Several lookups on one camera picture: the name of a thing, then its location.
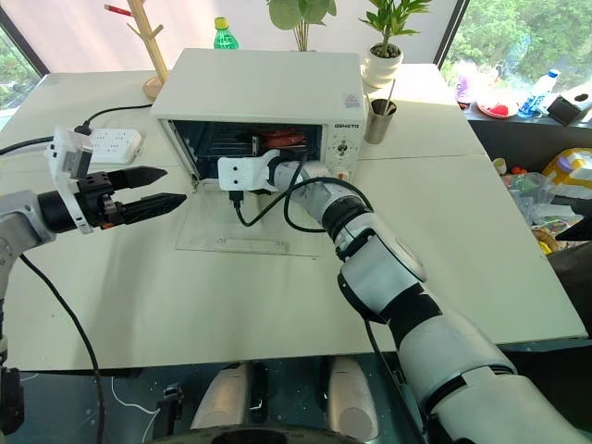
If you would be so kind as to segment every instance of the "stainless steel cup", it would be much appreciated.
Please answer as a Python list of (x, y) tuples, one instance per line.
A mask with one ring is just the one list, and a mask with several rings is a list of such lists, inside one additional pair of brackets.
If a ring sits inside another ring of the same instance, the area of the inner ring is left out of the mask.
[(366, 120), (366, 133), (364, 139), (368, 143), (381, 143), (385, 138), (389, 123), (397, 111), (397, 106), (387, 99), (375, 99), (368, 107), (368, 119)]

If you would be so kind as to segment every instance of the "white cable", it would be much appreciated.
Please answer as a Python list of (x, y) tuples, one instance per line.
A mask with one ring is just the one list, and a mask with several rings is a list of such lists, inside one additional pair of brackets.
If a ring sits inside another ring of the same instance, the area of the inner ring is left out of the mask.
[(144, 413), (147, 413), (147, 414), (156, 415), (158, 413), (159, 409), (152, 411), (152, 410), (148, 410), (148, 409), (142, 407), (141, 405), (131, 404), (131, 403), (127, 403), (127, 402), (122, 401), (115, 393), (115, 388), (113, 387), (113, 380), (114, 379), (115, 378), (113, 376), (111, 376), (111, 393), (113, 393), (113, 397), (116, 399), (117, 402), (119, 402), (124, 407), (134, 407), (134, 408), (136, 408)]
[(153, 424), (154, 419), (156, 419), (158, 412), (160, 412), (160, 409), (156, 409), (156, 412), (152, 415), (152, 418), (150, 418), (150, 422), (148, 423), (148, 426), (146, 427), (146, 430), (144, 430), (144, 434), (142, 435), (142, 444), (146, 442), (146, 435), (148, 435), (148, 430), (150, 430), (150, 426)]
[(35, 374), (35, 375), (33, 375), (33, 376), (27, 376), (27, 377), (23, 377), (23, 378), (20, 380), (20, 382), (30, 381), (31, 379), (34, 379), (34, 378), (36, 378), (38, 375), (39, 375), (39, 373), (36, 373), (36, 374)]

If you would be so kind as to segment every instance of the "power strip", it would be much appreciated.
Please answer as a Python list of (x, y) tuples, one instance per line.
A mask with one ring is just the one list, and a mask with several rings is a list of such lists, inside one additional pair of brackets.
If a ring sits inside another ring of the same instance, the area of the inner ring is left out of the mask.
[(93, 129), (89, 139), (92, 164), (129, 164), (142, 142), (142, 136), (135, 129)]

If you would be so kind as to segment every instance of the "green leaves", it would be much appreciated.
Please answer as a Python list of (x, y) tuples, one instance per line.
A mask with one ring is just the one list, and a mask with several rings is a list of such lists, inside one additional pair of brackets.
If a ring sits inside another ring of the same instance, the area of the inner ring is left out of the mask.
[(328, 13), (337, 14), (335, 0), (269, 0), (269, 17), (281, 30), (291, 30), (305, 21), (323, 25)]
[(405, 23), (410, 15), (428, 12), (431, 0), (400, 0), (395, 6), (394, 0), (370, 0), (376, 6), (376, 13), (366, 12), (366, 18), (360, 21), (374, 28), (387, 39), (394, 35), (412, 35), (414, 30), (405, 30)]

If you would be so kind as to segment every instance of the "table surface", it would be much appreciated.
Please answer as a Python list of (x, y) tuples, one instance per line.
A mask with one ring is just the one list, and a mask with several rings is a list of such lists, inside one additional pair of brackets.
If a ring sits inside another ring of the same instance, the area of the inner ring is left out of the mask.
[[(151, 76), (50, 75), (0, 132), (0, 146), (50, 135), (54, 125), (74, 127), (103, 108), (143, 104), (141, 85)], [(432, 292), (497, 343), (584, 336), (436, 67), (403, 65), (394, 95), (395, 125), (383, 143), (364, 147), (353, 182), (421, 258)], [(118, 200), (189, 189), (148, 110), (110, 113), (93, 125), (138, 129), (144, 141), (134, 165), (169, 172), (148, 187), (118, 191)], [(41, 152), (24, 151), (2, 157), (0, 194), (53, 188)], [(371, 351), (362, 320), (339, 293), (339, 260), (327, 237), (318, 238), (317, 257), (178, 250), (189, 205), (130, 227), (65, 233), (29, 252), (77, 313), (102, 367)], [(90, 367), (67, 315), (21, 262), (5, 311), (10, 365)], [(376, 333), (392, 350), (387, 330)]]

